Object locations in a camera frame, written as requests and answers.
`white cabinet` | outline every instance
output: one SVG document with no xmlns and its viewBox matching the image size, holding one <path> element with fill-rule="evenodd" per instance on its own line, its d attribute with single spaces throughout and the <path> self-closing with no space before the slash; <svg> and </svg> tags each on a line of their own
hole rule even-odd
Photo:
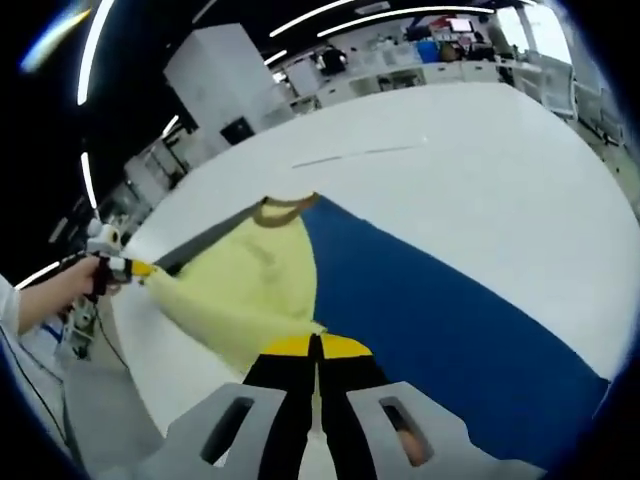
<svg viewBox="0 0 640 480">
<path fill-rule="evenodd" d="M 575 84 L 578 118 L 597 130 L 602 118 L 600 92 L 580 83 Z"/>
<path fill-rule="evenodd" d="M 420 63 L 418 50 L 410 43 L 401 43 L 395 47 L 394 56 L 397 65 L 415 65 Z"/>
<path fill-rule="evenodd" d="M 498 82 L 498 71 L 493 62 L 461 62 L 465 82 Z"/>
<path fill-rule="evenodd" d="M 360 73 L 362 74 L 375 75 L 377 72 L 384 71 L 388 68 L 380 50 L 361 54 L 360 62 Z"/>
<path fill-rule="evenodd" d="M 341 80 L 322 87 L 318 90 L 316 96 L 318 97 L 318 101 L 322 108 L 330 107 L 331 105 L 336 105 L 337 103 L 346 102 L 356 98 L 356 95 L 351 88 L 351 83 L 346 80 Z"/>
<path fill-rule="evenodd" d="M 513 70 L 513 82 L 515 87 L 538 103 L 542 103 L 543 79 L 544 77 L 540 72 Z"/>
<path fill-rule="evenodd" d="M 322 74 L 309 58 L 289 65 L 284 69 L 289 82 L 296 90 L 298 97 L 315 93 L 323 84 Z"/>
<path fill-rule="evenodd" d="M 429 63 L 422 67 L 427 85 L 431 83 L 462 82 L 460 62 Z"/>
</svg>

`cable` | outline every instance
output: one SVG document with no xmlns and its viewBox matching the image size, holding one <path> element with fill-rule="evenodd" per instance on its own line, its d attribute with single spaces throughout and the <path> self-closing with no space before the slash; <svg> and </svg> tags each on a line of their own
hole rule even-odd
<svg viewBox="0 0 640 480">
<path fill-rule="evenodd" d="M 120 360 L 120 363 L 122 363 L 122 365 L 124 365 L 124 368 L 126 368 L 127 370 L 129 369 L 129 365 L 127 365 L 127 362 L 125 362 L 122 357 L 120 356 L 120 354 L 118 353 L 118 351 L 116 350 L 116 347 L 113 346 L 113 343 L 111 343 L 111 340 L 109 340 L 109 337 L 107 336 L 106 332 L 104 331 L 104 325 L 102 324 L 102 318 L 100 317 L 100 314 L 98 313 L 98 307 L 96 305 L 96 315 L 95 315 L 95 319 L 98 322 L 98 326 L 100 327 L 100 331 L 102 332 L 102 336 L 104 337 L 104 339 L 107 341 L 107 344 L 109 345 L 109 347 L 111 348 L 111 350 L 113 351 L 113 353 L 115 354 L 116 357 L 118 357 L 118 360 Z"/>
<path fill-rule="evenodd" d="M 29 356 L 29 358 L 30 358 L 31 360 L 33 360 L 33 363 L 35 363 L 36 365 L 38 365 L 42 370 L 44 370 L 45 372 L 47 372 L 49 375 L 51 375 L 51 377 L 55 378 L 55 379 L 58 381 L 58 383 L 60 383 L 60 385 L 62 385 L 62 379 L 61 379 L 58 375 L 56 375 L 55 373 L 53 373 L 53 372 L 49 369 L 49 367 L 47 367 L 47 366 L 46 366 L 46 365 L 44 365 L 40 360 L 38 360 L 38 359 L 33 355 L 33 353 L 31 353 L 29 350 L 27 350 L 26 348 L 24 348 L 22 345 L 20 345 L 20 347 L 21 347 L 21 350 L 22 350 L 24 353 L 26 353 L 26 354 Z"/>
<path fill-rule="evenodd" d="M 20 360 L 18 360 L 18 356 L 16 355 L 16 352 L 13 351 L 13 348 L 11 348 L 11 345 L 9 344 L 9 339 L 7 338 L 7 335 L 4 333 L 4 329 L 2 327 L 0 327 L 0 332 L 2 332 L 2 336 L 4 337 L 4 342 L 7 345 L 7 348 L 9 349 L 9 351 L 11 352 L 11 355 L 13 356 L 13 359 L 16 362 L 16 366 L 18 367 L 18 370 L 20 370 L 20 373 L 22 373 L 22 376 L 25 378 L 25 380 L 27 381 L 27 383 L 29 384 L 29 386 L 31 387 L 31 389 L 35 392 L 35 394 L 38 396 L 38 399 L 40 399 L 40 402 L 42 402 L 42 405 L 44 406 L 44 408 L 47 410 L 47 413 L 49 414 L 49 416 L 51 417 L 51 420 L 53 420 L 53 423 L 56 426 L 56 429 L 58 430 L 58 433 L 60 434 L 60 438 L 62 438 L 62 441 L 64 442 L 64 444 L 68 447 L 69 445 L 67 444 L 67 437 L 66 435 L 63 433 L 62 428 L 60 427 L 60 425 L 58 424 L 58 421 L 56 420 L 55 415 L 53 414 L 53 412 L 51 411 L 51 409 L 49 408 L 49 405 L 47 404 L 47 402 L 44 400 L 44 398 L 42 398 L 42 395 L 40 395 L 40 392 L 38 391 L 38 389 L 35 387 L 35 385 L 33 383 L 31 383 L 31 379 L 29 378 L 29 376 L 25 373 L 25 371 L 22 369 L 22 365 L 20 365 Z"/>
</svg>

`human hand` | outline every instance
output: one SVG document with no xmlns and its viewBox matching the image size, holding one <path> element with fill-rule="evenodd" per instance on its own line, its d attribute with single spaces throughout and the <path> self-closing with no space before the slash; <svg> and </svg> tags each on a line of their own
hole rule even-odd
<svg viewBox="0 0 640 480">
<path fill-rule="evenodd" d="M 420 440 L 413 433 L 408 430 L 398 430 L 397 434 L 412 466 L 418 467 L 429 460 Z"/>
<path fill-rule="evenodd" d="M 98 257 L 86 257 L 60 274 L 69 291 L 75 296 L 93 292 L 93 275 L 100 265 Z"/>
</svg>

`yellow cloth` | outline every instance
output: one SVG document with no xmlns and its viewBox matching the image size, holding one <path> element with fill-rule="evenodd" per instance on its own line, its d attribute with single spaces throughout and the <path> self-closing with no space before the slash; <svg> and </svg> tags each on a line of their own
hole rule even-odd
<svg viewBox="0 0 640 480">
<path fill-rule="evenodd" d="M 291 210 L 262 208 L 265 217 Z M 275 341 L 324 330 L 312 321 L 316 270 L 299 217 L 277 228 L 245 220 L 178 278 L 158 270 L 146 286 L 169 318 L 241 372 Z"/>
</svg>

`black ceiling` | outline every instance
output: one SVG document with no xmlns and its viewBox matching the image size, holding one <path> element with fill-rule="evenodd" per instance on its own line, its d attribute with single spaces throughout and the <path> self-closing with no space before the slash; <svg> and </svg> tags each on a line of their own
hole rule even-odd
<svg viewBox="0 0 640 480">
<path fill-rule="evenodd" d="M 12 5 L 16 22 L 12 42 L 16 138 L 5 139 L 15 153 L 5 160 L 3 177 L 13 187 L 5 205 L 6 248 L 0 272 L 16 282 L 53 259 L 47 239 L 57 221 L 83 195 L 80 152 L 91 155 L 98 201 L 122 178 L 123 164 L 162 131 L 181 108 L 166 85 L 163 68 L 194 28 L 193 17 L 208 0 L 115 0 L 99 40 L 93 63 L 89 100 L 76 105 L 80 59 L 92 16 L 80 24 L 35 74 L 23 75 L 17 65 L 29 45 L 70 0 L 30 0 Z M 276 38 L 269 32 L 330 0 L 218 0 L 196 28 L 241 23 L 267 57 L 280 49 L 290 54 L 318 43 L 316 34 L 356 18 L 355 2 L 325 12 Z M 389 0 L 393 9 L 436 4 L 506 6 L 516 0 Z"/>
</svg>

